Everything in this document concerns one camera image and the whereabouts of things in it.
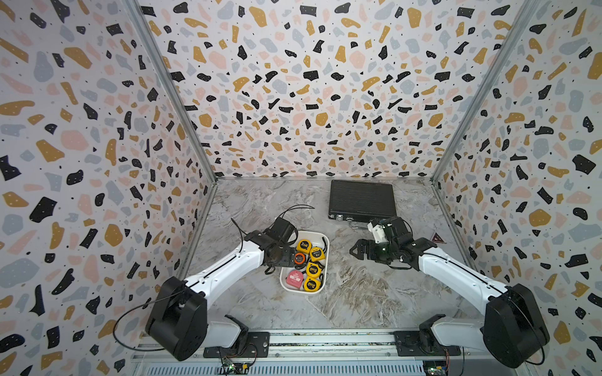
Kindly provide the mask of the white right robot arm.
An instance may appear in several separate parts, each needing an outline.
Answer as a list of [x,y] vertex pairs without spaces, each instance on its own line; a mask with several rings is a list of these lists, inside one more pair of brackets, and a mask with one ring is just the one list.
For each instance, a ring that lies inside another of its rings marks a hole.
[[420,324],[417,345],[424,354],[450,347],[488,352],[508,368],[544,354],[550,334],[532,291],[524,285],[505,285],[479,274],[447,254],[433,241],[414,238],[400,217],[373,220],[372,239],[360,239],[350,254],[390,268],[415,270],[440,281],[462,296],[481,319],[464,320],[438,314]]

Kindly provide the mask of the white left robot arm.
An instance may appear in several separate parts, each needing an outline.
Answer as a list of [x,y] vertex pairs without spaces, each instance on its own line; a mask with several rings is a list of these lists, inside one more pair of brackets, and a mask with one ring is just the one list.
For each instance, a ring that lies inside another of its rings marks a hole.
[[241,243],[208,269],[186,280],[169,278],[160,289],[145,332],[178,361],[200,348],[241,355],[248,346],[249,328],[228,315],[225,321],[209,318],[219,297],[246,274],[265,266],[269,271],[294,265],[294,239],[298,230],[278,217],[265,230],[241,233]]

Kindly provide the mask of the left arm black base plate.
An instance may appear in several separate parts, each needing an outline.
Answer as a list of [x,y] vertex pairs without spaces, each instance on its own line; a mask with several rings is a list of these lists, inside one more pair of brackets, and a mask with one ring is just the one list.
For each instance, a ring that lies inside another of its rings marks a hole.
[[269,353],[271,341],[270,332],[249,332],[241,334],[230,348],[210,347],[205,348],[205,359],[228,358],[266,358]]

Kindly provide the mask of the yellow deli 3m tape measure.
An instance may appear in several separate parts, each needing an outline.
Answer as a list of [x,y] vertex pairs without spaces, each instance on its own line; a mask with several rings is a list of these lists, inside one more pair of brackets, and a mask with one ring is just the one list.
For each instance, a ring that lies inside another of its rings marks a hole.
[[310,261],[312,261],[312,263],[319,263],[322,260],[326,259],[326,253],[325,253],[324,249],[322,249],[320,247],[312,248],[310,250],[309,256],[310,256]]

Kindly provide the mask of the black orange tape measure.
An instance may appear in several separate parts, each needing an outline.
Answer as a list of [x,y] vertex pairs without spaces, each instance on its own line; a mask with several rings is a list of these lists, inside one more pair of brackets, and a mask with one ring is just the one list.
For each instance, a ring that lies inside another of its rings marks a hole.
[[296,252],[294,255],[294,263],[296,266],[302,266],[307,262],[307,255],[303,252]]

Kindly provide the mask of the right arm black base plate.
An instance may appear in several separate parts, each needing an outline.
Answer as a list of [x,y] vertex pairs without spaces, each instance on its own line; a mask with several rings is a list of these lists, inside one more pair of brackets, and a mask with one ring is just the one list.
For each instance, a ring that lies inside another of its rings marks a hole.
[[459,346],[443,346],[430,330],[397,331],[393,333],[399,357],[456,357],[461,355]]

